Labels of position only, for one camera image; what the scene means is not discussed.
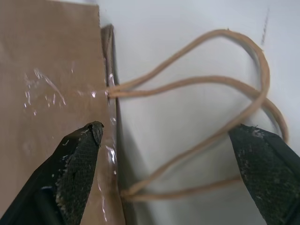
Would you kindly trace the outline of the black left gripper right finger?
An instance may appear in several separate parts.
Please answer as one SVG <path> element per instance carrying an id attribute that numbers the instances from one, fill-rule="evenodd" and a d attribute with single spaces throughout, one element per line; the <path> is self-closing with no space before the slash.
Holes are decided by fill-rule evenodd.
<path id="1" fill-rule="evenodd" d="M 242 180 L 269 225 L 300 223 L 300 158 L 269 131 L 239 125 L 229 131 Z"/>

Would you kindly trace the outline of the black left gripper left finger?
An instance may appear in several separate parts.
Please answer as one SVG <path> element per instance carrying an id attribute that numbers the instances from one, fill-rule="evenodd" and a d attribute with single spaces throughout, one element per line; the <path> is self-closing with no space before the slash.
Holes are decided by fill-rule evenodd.
<path id="1" fill-rule="evenodd" d="M 65 136 L 29 177 L 2 225 L 78 225 L 93 183 L 103 124 L 94 121 Z"/>

